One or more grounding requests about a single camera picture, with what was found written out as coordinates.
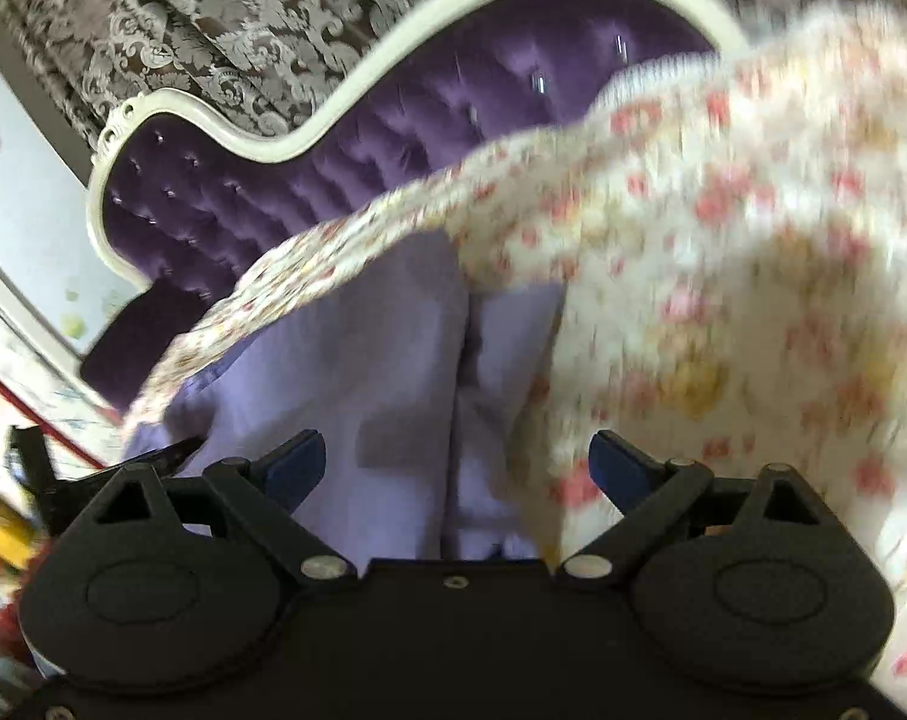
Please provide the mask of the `lavender purple cloth garment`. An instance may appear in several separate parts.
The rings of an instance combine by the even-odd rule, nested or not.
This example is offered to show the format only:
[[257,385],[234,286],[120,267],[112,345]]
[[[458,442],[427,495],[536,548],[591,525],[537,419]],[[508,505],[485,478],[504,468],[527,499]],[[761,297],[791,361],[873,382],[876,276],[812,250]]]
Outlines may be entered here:
[[125,454],[198,437],[197,476],[314,429],[325,473],[294,518],[356,567],[528,559],[507,441],[563,301],[558,283],[474,291],[445,234],[415,234],[190,377]]

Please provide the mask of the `purple tufted velvet headboard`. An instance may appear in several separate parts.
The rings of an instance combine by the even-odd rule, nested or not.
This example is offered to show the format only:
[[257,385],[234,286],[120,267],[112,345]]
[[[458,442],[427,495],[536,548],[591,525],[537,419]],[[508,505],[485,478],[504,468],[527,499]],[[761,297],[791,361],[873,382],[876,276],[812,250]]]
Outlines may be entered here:
[[609,80],[746,41],[722,0],[422,0],[287,135],[250,135],[180,89],[128,99],[95,150],[88,231],[136,296],[81,377],[127,408],[266,250],[494,138],[575,121]]

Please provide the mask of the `floral quilted bedspread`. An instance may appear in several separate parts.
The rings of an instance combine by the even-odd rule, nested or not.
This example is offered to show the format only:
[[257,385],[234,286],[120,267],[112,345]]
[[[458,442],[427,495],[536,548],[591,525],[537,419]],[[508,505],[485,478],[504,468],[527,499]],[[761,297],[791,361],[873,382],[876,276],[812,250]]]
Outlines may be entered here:
[[127,444],[234,344],[426,232],[474,291],[564,289],[506,449],[533,557],[620,518],[588,476],[600,429],[722,476],[795,466],[893,589],[875,679],[907,710],[907,16],[818,8],[738,59],[644,68],[582,121],[276,245],[163,354]]

